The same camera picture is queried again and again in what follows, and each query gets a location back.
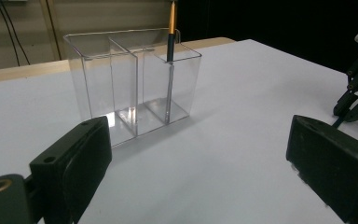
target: black cable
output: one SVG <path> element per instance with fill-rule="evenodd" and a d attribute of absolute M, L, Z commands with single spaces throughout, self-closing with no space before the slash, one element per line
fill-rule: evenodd
<path fill-rule="evenodd" d="M 7 31 L 8 31 L 8 34 L 10 35 L 11 44 L 13 45 L 13 49 L 14 49 L 14 52 L 16 54 L 17 65 L 20 66 L 19 55 L 18 55 L 17 50 L 16 50 L 16 45 L 14 44 L 13 36 L 11 35 L 10 28 L 8 28 L 7 20 L 6 20 L 6 17 L 4 15 L 4 12 L 2 11 L 1 5 L 0 5 L 0 12 L 1 12 L 2 17 L 4 18 L 5 24 L 7 25 Z"/>
<path fill-rule="evenodd" d="M 332 125 L 333 128 L 338 128 L 339 125 L 341 125 L 342 122 L 344 122 L 345 116 L 341 116 L 339 117 L 336 122 L 334 122 L 334 124 Z"/>
<path fill-rule="evenodd" d="M 22 45 L 21 45 L 20 40 L 19 40 L 19 37 L 17 36 L 16 29 L 14 29 L 13 22 L 11 21 L 11 18 L 7 13 L 5 4 L 2 2 L 2 0 L 0 0 L 0 3 L 2 4 L 2 8 L 4 9 L 5 13 L 7 14 L 7 18 L 9 20 L 9 22 L 10 22 L 11 28 L 13 29 L 14 36 L 16 37 L 16 40 L 19 43 L 19 46 L 20 46 L 20 48 L 22 50 L 22 53 L 24 54 L 25 60 L 27 61 L 28 64 L 30 64 L 30 61 L 28 60 L 27 54 L 25 53 L 24 49 L 22 48 Z"/>

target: transparent organizer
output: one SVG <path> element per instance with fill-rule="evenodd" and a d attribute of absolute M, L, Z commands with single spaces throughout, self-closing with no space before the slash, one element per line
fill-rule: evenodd
<path fill-rule="evenodd" d="M 107 116 L 112 146 L 189 116 L 201 55 L 168 29 L 66 35 L 82 120 Z"/>

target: black background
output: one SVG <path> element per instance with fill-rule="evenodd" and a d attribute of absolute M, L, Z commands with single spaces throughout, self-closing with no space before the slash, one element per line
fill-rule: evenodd
<path fill-rule="evenodd" d="M 182 40 L 253 39 L 345 72 L 358 55 L 358 0 L 180 0 Z"/>

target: white table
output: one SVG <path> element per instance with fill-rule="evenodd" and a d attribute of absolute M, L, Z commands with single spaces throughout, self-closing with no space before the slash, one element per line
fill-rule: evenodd
<path fill-rule="evenodd" d="M 345 75 L 253 40 L 198 49 L 191 116 L 113 148 L 81 223 L 338 224 L 285 159 L 294 114 L 332 124 Z M 0 175 L 80 122 L 68 72 L 0 82 Z M 358 139 L 358 121 L 340 130 Z"/>

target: beige wall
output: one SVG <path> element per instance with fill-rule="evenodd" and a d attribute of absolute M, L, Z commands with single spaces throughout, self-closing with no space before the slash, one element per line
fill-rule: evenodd
<path fill-rule="evenodd" d="M 26 3 L 6 3 L 5 6 L 30 63 L 54 60 L 40 2 L 30 0 Z M 21 65 L 26 65 L 20 48 L 18 53 Z M 13 66 L 17 66 L 16 57 L 5 21 L 0 14 L 0 68 Z"/>
<path fill-rule="evenodd" d="M 28 0 L 5 4 L 31 63 L 59 58 L 48 7 L 63 58 L 63 35 L 167 27 L 170 13 L 167 0 Z M 21 65 L 26 65 L 20 48 L 18 53 Z M 17 62 L 0 14 L 0 68 L 13 66 Z"/>

